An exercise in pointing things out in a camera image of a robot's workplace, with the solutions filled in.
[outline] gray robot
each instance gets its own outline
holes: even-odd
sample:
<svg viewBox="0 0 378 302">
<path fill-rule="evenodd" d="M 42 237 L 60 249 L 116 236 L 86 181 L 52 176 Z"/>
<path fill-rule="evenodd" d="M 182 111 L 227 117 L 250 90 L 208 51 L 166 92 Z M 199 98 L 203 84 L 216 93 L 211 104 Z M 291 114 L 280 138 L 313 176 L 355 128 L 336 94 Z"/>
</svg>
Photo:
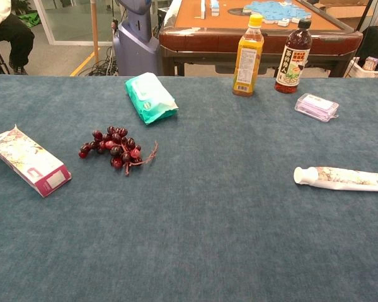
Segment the gray robot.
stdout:
<svg viewBox="0 0 378 302">
<path fill-rule="evenodd" d="M 161 75 L 159 41 L 151 34 L 151 0 L 118 0 L 127 10 L 113 37 L 120 76 Z"/>
</svg>

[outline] plastic bottle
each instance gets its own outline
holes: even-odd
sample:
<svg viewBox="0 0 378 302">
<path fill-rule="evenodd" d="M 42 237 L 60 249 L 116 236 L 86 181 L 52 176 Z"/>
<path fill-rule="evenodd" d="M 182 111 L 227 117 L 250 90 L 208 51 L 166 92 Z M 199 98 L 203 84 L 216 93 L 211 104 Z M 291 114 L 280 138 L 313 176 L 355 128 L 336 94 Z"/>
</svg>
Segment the plastic bottle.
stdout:
<svg viewBox="0 0 378 302">
<path fill-rule="evenodd" d="M 238 96 L 251 96 L 254 91 L 264 42 L 260 32 L 262 20 L 262 15 L 252 14 L 249 18 L 248 30 L 238 44 L 232 87 L 232 93 Z"/>
<path fill-rule="evenodd" d="M 285 42 L 282 60 L 278 68 L 275 89 L 282 93 L 295 93 L 302 70 L 307 62 L 312 37 L 308 30 L 311 20 L 300 20 L 298 29 Z"/>
</svg>

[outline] tube cap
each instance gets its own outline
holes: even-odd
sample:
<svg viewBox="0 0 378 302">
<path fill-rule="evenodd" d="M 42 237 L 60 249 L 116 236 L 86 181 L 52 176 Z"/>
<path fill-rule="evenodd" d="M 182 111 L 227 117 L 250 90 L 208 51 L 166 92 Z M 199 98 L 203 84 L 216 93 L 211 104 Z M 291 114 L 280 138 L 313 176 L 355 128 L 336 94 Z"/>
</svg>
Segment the tube cap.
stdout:
<svg viewBox="0 0 378 302">
<path fill-rule="evenodd" d="M 310 26 L 311 26 L 311 20 L 308 20 L 308 19 L 301 19 L 301 20 L 298 22 L 298 28 L 302 28 L 302 29 L 307 30 Z"/>
<path fill-rule="evenodd" d="M 314 167 L 302 169 L 296 167 L 294 170 L 294 181 L 296 184 L 313 184 L 318 179 L 318 170 Z"/>
<path fill-rule="evenodd" d="M 249 18 L 248 27 L 257 28 L 262 26 L 263 16 L 261 14 L 252 14 Z"/>
</svg>

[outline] white basket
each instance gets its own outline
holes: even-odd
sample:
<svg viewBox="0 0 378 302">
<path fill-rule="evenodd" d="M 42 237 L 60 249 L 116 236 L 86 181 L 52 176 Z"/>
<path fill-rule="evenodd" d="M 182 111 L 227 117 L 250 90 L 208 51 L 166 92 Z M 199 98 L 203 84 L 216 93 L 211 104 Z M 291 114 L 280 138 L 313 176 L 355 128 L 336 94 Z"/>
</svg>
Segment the white basket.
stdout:
<svg viewBox="0 0 378 302">
<path fill-rule="evenodd" d="M 345 77 L 378 77 L 378 71 L 363 70 L 357 62 L 359 57 L 354 58 L 348 64 Z"/>
</svg>

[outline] yellow floor line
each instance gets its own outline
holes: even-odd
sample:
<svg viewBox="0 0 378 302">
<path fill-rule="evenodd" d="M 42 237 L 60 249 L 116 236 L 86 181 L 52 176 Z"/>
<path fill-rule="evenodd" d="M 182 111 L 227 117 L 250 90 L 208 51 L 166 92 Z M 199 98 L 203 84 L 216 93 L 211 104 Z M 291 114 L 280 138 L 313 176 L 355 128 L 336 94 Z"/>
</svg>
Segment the yellow floor line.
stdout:
<svg viewBox="0 0 378 302">
<path fill-rule="evenodd" d="M 88 58 L 86 58 L 86 59 L 84 60 L 84 62 L 81 63 L 81 64 L 79 65 L 79 67 L 77 67 L 76 69 L 74 69 L 74 71 L 70 74 L 70 76 L 71 76 L 71 77 L 75 77 L 76 74 L 78 74 L 78 73 L 80 72 L 80 70 L 83 69 L 83 67 L 84 67 L 85 65 L 87 65 L 87 63 L 88 63 L 93 57 L 94 57 L 94 52 L 92 52 L 91 55 L 89 55 Z"/>
</svg>

